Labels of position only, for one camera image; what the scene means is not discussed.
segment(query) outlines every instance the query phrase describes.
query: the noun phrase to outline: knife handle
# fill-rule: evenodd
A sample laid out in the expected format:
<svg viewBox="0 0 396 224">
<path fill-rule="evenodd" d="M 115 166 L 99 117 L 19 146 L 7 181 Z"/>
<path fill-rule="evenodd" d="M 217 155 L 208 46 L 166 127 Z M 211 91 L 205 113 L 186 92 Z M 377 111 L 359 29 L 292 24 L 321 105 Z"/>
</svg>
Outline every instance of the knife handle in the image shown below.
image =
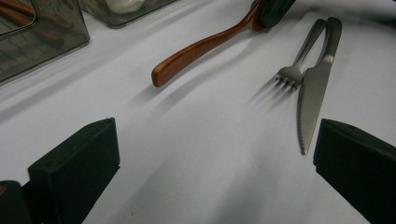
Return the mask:
<svg viewBox="0 0 396 224">
<path fill-rule="evenodd" d="M 330 17 L 327 21 L 329 23 L 329 30 L 327 34 L 328 40 L 324 51 L 324 58 L 329 58 L 330 63 L 332 63 L 335 52 L 337 51 L 338 42 L 340 41 L 343 24 L 335 17 Z"/>
</svg>

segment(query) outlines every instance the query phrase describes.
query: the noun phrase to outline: knife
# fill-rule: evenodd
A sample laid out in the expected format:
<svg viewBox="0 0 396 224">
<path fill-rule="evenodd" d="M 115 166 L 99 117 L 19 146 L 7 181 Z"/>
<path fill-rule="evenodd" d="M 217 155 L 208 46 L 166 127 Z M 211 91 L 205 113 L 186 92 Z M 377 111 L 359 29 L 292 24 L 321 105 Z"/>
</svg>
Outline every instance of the knife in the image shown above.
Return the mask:
<svg viewBox="0 0 396 224">
<path fill-rule="evenodd" d="M 332 61 L 342 33 L 343 25 L 340 20 L 330 17 L 327 21 L 327 44 L 323 57 L 315 67 L 306 70 L 299 93 L 297 108 L 298 138 L 301 151 L 305 155 L 308 153 L 311 144 L 330 70 L 332 69 Z"/>
</svg>

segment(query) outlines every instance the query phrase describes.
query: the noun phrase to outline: silverware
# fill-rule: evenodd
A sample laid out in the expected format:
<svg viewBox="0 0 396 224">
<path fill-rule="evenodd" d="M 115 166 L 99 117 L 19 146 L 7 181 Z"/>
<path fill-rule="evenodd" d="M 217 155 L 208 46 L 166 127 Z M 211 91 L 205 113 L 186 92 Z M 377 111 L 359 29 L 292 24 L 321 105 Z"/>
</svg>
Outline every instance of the silverware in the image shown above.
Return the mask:
<svg viewBox="0 0 396 224">
<path fill-rule="evenodd" d="M 326 91 L 335 52 L 342 33 L 340 20 L 330 17 L 328 21 L 327 45 L 320 62 L 306 70 L 300 88 L 297 120 L 298 137 L 302 152 L 306 155 L 311 144 L 318 114 Z"/>
<path fill-rule="evenodd" d="M 304 78 L 304 75 L 300 70 L 301 64 L 303 63 L 309 50 L 311 50 L 312 46 L 314 46 L 315 42 L 317 41 L 324 28 L 326 28 L 326 24 L 327 22 L 322 19 L 319 19 L 314 23 L 311 31 L 306 37 L 303 45 L 303 50 L 297 58 L 297 61 L 292 66 L 283 67 L 282 69 L 280 69 L 279 72 L 277 72 L 276 74 L 276 80 L 281 80 L 282 82 L 285 82 L 295 88 L 300 87 Z"/>
</svg>

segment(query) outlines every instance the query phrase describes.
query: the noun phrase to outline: fork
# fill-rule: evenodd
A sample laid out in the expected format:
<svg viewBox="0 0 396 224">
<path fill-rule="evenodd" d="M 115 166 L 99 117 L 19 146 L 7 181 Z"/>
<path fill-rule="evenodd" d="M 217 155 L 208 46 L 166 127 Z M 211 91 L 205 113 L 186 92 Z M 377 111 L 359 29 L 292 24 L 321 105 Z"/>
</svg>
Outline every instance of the fork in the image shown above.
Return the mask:
<svg viewBox="0 0 396 224">
<path fill-rule="evenodd" d="M 303 50 L 298 56 L 297 61 L 292 66 L 281 68 L 276 74 L 276 80 L 281 80 L 282 82 L 287 83 L 288 85 L 296 89 L 301 86 L 304 79 L 304 74 L 300 70 L 301 64 L 303 63 L 309 50 L 311 50 L 312 46 L 314 46 L 315 42 L 317 41 L 324 28 L 326 28 L 326 25 L 327 22 L 322 19 L 319 19 L 314 23 L 311 31 L 306 37 L 303 45 Z"/>
</svg>

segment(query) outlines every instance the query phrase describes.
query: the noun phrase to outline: white table surface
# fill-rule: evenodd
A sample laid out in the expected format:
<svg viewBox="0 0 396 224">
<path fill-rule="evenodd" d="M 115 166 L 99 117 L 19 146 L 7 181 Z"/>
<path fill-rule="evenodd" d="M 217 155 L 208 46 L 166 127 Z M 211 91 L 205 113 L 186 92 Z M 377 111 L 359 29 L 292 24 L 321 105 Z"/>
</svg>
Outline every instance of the white table surface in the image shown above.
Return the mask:
<svg viewBox="0 0 396 224">
<path fill-rule="evenodd" d="M 368 223 L 315 171 L 297 140 L 298 92 L 272 77 L 316 19 L 343 34 L 319 119 L 396 146 L 396 3 L 297 0 L 266 33 L 246 31 L 162 88 L 152 68 L 237 24 L 251 2 L 180 0 L 119 30 L 84 13 L 90 43 L 0 87 L 0 179 L 83 126 L 115 118 L 120 169 L 84 223 Z M 324 35 L 304 68 L 313 66 Z"/>
</svg>

